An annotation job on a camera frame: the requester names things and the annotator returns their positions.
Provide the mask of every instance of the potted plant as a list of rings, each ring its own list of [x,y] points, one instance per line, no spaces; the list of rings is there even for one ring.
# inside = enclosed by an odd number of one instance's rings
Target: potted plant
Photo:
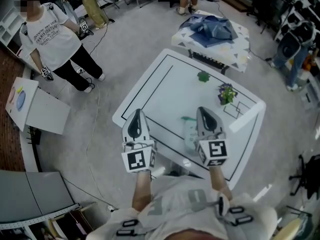
[[[208,72],[205,72],[205,71],[201,71],[197,74],[198,76],[198,79],[200,82],[208,82],[209,81],[209,78],[210,78],[210,75]]]
[[[227,105],[234,101],[234,97],[237,97],[238,93],[234,91],[231,83],[223,83],[219,86],[219,95],[221,105]]]

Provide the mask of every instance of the white t-shirt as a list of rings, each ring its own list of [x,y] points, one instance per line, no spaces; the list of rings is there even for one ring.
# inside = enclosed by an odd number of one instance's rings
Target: white t-shirt
[[[86,240],[164,240],[184,230],[208,233],[222,240],[269,240],[277,225],[276,211],[241,196],[229,202],[210,183],[190,176],[162,176],[152,182],[153,200],[143,211],[116,210],[108,222]],[[222,198],[219,210],[217,201]],[[243,212],[231,214],[229,208]],[[233,226],[236,218],[252,216],[253,221]]]
[[[38,50],[42,63],[50,70],[56,70],[64,65],[81,47],[77,35],[63,24],[68,20],[62,10],[54,3],[49,10],[44,3],[43,15],[36,21],[27,21],[27,36],[20,30],[23,48],[30,54]]]

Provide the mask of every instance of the brick wall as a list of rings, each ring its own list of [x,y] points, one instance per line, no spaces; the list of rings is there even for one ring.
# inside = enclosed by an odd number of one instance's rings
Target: brick wall
[[[19,128],[6,112],[7,99],[16,77],[21,77],[24,64],[0,46],[0,170],[25,170]]]

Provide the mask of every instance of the black pants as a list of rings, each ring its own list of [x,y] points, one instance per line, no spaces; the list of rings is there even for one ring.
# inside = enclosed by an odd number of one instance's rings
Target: black pants
[[[101,67],[97,65],[82,45],[70,59],[96,79],[103,73]],[[89,87],[88,81],[74,70],[70,60],[53,72],[67,80],[79,91],[84,91]]]

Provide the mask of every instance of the patterned tablecloth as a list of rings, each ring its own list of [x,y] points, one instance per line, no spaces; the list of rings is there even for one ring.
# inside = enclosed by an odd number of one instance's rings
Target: patterned tablecloth
[[[198,10],[196,14],[214,15],[203,10]],[[189,27],[184,27],[172,37],[171,44],[216,60],[237,71],[245,72],[250,60],[249,31],[238,23],[231,20],[230,22],[238,35],[233,40],[233,43],[225,42],[206,48],[190,37],[194,31]]]

